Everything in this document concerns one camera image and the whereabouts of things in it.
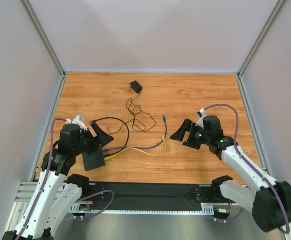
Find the white panel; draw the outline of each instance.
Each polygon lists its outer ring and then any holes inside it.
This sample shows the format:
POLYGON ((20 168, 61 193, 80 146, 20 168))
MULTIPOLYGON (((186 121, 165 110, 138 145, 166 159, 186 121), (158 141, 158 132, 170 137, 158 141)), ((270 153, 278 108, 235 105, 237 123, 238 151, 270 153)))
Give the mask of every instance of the white panel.
POLYGON ((291 184, 291 0, 243 76, 271 173, 291 184))
POLYGON ((31 0, 67 71, 237 72, 278 0, 31 0))
POLYGON ((18 0, 0 0, 0 239, 61 76, 18 0))

